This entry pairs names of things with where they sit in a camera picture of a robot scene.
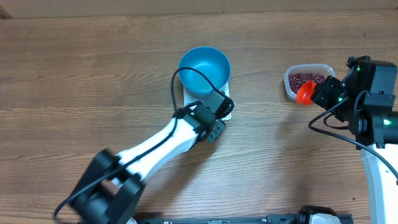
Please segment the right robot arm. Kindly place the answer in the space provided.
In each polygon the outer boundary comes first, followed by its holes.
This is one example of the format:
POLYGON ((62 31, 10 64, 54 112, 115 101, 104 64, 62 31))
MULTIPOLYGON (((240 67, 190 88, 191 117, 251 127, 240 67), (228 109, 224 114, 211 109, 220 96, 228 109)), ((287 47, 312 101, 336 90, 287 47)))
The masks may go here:
POLYGON ((328 77, 312 84, 305 96, 325 109, 321 118, 346 122, 355 138, 308 126, 356 146, 368 183, 371 223, 397 223, 397 65, 364 55, 350 56, 346 66, 344 79, 328 77))

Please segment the red measuring scoop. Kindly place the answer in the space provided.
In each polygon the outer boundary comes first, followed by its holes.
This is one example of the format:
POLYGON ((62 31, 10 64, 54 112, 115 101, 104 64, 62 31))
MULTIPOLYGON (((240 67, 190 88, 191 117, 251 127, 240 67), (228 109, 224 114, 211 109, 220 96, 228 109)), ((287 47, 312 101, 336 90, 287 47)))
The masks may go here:
POLYGON ((302 105, 310 105, 313 103, 311 100, 312 95, 315 92, 316 83, 311 80, 304 83, 296 94, 296 102, 302 105))

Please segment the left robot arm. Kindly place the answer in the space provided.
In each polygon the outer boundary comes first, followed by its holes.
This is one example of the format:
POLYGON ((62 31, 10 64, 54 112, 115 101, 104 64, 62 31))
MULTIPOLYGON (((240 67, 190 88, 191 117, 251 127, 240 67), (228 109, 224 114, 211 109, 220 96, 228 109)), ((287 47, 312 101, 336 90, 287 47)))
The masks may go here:
POLYGON ((85 223, 131 223, 148 178, 196 143, 213 142, 233 108, 196 101, 175 110, 164 129, 141 144, 116 155, 100 151, 64 204, 85 223))

